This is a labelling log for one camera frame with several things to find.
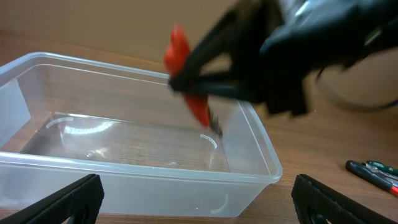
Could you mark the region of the red handled snips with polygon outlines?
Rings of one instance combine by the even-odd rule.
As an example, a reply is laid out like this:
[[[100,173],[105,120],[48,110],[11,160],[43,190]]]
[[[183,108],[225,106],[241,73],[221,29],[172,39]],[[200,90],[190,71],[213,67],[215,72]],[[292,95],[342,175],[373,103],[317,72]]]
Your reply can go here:
[[[175,25],[171,31],[170,45],[164,55],[164,65],[171,80],[182,70],[189,53],[190,45],[185,32],[180,26]],[[193,117],[204,128],[210,129],[220,138],[223,136],[218,117],[210,109],[207,96],[183,95],[183,99]]]

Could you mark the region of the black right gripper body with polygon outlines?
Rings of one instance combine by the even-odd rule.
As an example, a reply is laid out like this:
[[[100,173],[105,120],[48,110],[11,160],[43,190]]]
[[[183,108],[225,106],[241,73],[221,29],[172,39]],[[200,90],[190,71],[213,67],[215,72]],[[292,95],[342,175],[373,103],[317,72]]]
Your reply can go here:
[[[308,113],[303,79],[331,65],[350,68],[397,47],[397,0],[315,1],[255,49],[259,65],[236,98],[265,103],[269,114]]]

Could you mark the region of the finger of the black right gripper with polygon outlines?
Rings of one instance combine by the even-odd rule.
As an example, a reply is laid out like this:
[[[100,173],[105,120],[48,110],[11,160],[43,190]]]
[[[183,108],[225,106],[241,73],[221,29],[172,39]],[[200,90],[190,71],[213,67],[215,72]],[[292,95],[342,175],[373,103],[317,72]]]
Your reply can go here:
[[[249,9],[234,7],[216,23],[205,38],[189,53],[185,64],[177,76],[169,81],[173,90],[183,93],[190,78],[200,75],[202,66],[221,54],[235,51],[245,30],[249,18]]]
[[[195,96],[214,95],[223,98],[261,103],[262,93],[252,78],[236,76],[231,71],[210,72],[190,78],[184,93]]]

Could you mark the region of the clear plastic container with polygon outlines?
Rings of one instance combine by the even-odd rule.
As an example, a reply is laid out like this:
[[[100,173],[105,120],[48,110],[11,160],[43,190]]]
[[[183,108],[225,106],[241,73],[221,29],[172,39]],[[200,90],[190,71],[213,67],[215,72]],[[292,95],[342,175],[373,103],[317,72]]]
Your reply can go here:
[[[103,213],[236,217],[282,166],[254,108],[210,101],[201,127],[168,76],[35,52],[1,67],[1,208],[98,174]]]

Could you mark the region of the black red handled screwdriver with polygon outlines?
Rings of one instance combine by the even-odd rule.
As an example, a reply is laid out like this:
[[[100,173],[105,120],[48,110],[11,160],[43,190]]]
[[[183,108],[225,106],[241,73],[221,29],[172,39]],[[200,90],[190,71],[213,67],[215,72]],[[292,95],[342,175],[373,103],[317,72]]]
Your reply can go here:
[[[393,184],[391,180],[387,180],[381,175],[377,175],[374,171],[371,171],[365,165],[356,161],[347,161],[345,168],[353,173],[354,175],[362,178],[363,180],[375,185],[376,187],[389,192],[390,194],[397,196],[397,186]]]

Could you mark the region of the green handled screwdriver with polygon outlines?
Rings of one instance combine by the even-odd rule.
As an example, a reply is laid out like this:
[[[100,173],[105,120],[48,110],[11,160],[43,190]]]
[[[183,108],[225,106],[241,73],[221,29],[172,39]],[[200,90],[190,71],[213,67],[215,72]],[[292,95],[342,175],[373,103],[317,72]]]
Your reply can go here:
[[[366,161],[367,165],[370,165],[372,167],[377,168],[378,170],[381,170],[385,173],[388,173],[390,175],[395,175],[397,176],[397,169],[391,167],[391,166],[387,166],[385,164],[383,164],[382,162],[379,161],[373,161],[373,160],[368,160]]]

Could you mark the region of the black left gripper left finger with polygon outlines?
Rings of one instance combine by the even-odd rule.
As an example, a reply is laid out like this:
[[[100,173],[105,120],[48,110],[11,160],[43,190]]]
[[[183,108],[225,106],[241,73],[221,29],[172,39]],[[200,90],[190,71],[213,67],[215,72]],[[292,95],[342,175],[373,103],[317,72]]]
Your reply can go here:
[[[95,224],[104,199],[98,174],[89,174],[1,220],[1,224]]]

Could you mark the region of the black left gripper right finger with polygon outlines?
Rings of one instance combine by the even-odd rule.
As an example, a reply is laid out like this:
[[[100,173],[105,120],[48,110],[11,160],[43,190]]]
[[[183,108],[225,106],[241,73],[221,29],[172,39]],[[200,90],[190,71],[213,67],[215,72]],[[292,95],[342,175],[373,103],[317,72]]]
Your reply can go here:
[[[301,224],[395,224],[305,174],[296,176],[291,196]]]

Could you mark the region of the silver combination wrench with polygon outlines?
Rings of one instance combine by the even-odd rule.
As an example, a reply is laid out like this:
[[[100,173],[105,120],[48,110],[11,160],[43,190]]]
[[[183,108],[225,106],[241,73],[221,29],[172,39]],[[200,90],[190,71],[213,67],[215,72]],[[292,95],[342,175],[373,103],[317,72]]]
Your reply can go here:
[[[397,182],[397,176],[392,175],[392,174],[388,174],[386,172],[383,172],[379,169],[377,169],[374,166],[371,166],[367,163],[364,163],[364,165],[373,173],[378,175],[379,177],[382,177],[385,180],[388,180],[389,182],[392,182],[395,186],[397,186],[398,182]]]

